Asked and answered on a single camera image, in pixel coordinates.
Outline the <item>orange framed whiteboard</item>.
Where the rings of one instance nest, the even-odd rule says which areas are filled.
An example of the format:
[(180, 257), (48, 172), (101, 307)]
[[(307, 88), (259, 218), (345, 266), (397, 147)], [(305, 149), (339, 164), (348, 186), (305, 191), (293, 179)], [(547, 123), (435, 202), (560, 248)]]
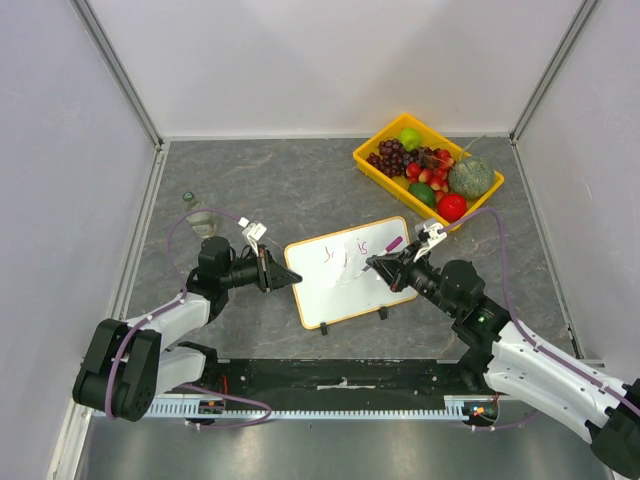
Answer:
[(369, 257), (397, 253), (408, 240), (405, 219), (394, 216), (288, 245), (286, 265), (302, 277), (293, 286), (302, 326), (324, 329), (415, 299), (414, 290), (394, 293), (365, 268)]

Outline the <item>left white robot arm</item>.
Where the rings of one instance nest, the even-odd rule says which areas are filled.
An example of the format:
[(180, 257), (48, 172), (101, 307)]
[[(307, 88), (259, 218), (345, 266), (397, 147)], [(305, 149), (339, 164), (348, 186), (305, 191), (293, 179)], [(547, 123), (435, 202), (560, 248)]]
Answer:
[(73, 401), (135, 422), (157, 395), (182, 384), (211, 392), (220, 378), (211, 363), (215, 352), (178, 340), (215, 320), (234, 288), (254, 285), (268, 293), (301, 280), (263, 245), (239, 256), (224, 237), (204, 240), (185, 290), (174, 299), (137, 318), (97, 325), (72, 389)]

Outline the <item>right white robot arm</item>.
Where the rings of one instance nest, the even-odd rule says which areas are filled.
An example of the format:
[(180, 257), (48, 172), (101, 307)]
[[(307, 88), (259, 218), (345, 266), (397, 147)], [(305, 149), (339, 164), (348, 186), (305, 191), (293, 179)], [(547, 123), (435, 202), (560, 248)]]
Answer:
[(639, 384), (607, 375), (556, 348), (488, 297), (472, 263), (435, 268), (417, 244), (367, 265), (394, 292), (412, 288), (453, 320), (467, 346), (458, 381), (514, 397), (573, 431), (615, 473), (639, 476)]

